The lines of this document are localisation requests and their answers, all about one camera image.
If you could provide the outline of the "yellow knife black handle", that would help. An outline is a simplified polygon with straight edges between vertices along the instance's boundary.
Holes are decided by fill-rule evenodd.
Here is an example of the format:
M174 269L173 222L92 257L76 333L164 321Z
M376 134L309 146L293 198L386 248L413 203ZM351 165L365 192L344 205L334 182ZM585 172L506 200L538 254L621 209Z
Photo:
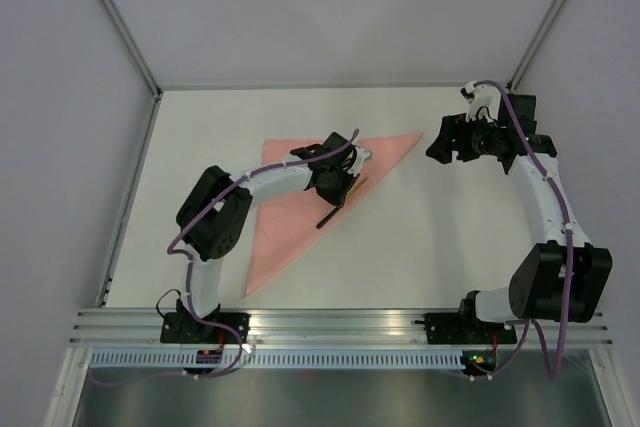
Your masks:
M345 203L342 207L335 207L328 214L326 214L317 224L316 229L322 229L343 207L346 206L348 200L350 200L355 193L368 181L368 177L359 179L356 184L349 190L346 195Z

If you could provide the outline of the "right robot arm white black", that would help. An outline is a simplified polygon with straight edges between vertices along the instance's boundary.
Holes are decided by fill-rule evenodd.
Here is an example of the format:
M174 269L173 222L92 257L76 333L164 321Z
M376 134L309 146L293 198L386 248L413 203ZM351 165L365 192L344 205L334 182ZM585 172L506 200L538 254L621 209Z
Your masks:
M533 246L509 284L471 291L456 318L459 335L478 342L493 323L516 320L589 322L613 267L611 253L594 246L565 197L558 153L536 131L536 99L491 85L468 85L465 113L443 117L426 155L441 164L491 156L502 165L524 207Z

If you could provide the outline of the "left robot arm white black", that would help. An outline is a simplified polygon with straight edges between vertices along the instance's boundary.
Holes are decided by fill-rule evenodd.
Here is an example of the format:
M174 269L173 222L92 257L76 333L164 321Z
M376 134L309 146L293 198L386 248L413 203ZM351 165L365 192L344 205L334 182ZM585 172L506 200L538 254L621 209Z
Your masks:
M185 287L175 310L162 316L163 344L236 344L246 341L249 316L224 314L217 299L197 306L196 284L216 288L224 257L238 243L251 210L291 194L313 190L337 212L343 208L372 152L333 132L322 143L291 150L277 162L239 173L207 168L176 215L178 235L168 255L187 259Z

